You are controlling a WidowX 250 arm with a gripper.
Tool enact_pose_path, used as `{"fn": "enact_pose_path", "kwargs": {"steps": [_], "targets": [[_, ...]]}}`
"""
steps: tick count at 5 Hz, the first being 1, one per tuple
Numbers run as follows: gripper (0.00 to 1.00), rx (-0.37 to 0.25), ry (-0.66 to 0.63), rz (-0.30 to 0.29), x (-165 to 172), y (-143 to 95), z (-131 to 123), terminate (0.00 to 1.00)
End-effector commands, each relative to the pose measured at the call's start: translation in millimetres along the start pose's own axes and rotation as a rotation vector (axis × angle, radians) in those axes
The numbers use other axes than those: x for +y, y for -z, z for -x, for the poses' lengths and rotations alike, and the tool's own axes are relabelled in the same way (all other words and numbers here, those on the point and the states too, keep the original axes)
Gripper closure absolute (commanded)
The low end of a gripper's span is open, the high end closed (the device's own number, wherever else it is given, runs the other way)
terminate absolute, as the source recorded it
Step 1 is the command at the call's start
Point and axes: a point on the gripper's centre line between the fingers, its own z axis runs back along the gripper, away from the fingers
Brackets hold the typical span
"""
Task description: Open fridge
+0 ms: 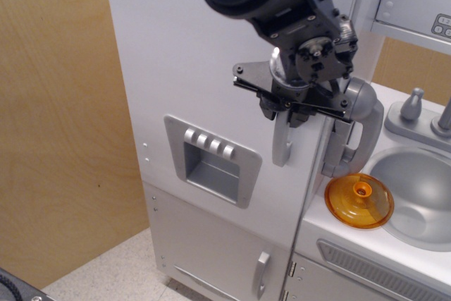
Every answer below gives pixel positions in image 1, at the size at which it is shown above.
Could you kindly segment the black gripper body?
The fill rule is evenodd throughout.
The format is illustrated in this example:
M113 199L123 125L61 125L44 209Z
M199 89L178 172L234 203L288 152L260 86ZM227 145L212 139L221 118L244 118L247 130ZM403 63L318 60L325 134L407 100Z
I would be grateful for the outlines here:
M343 120L345 112L351 107L345 91L340 89L337 80L320 84L307 84L301 87L286 87L272 75L270 63L238 63L233 66L233 84L257 95L268 92L278 98L278 112L292 109L314 109L332 118Z

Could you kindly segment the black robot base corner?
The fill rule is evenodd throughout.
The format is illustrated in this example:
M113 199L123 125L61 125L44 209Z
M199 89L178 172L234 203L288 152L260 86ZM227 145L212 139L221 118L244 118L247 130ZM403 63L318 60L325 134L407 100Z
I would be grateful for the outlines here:
M41 290L1 269L1 300L51 300Z

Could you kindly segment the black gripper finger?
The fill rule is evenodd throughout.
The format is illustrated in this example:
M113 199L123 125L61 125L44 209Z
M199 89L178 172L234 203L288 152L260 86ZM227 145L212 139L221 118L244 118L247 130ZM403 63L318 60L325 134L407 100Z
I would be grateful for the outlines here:
M278 112L278 98L268 92L257 92L257 97L263 115L273 121Z
M310 116L315 115L316 110L314 109L292 109L289 113L289 126L291 128L298 128L303 123L306 123Z

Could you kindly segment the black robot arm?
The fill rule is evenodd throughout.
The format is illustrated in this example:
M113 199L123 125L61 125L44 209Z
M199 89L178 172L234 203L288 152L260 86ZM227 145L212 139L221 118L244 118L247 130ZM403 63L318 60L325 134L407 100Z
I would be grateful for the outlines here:
M352 120L354 102L340 89L357 51L352 21L333 0L205 0L216 12L249 22L273 45L266 63L234 66L236 86L254 92L265 117L286 113L296 128L323 113Z

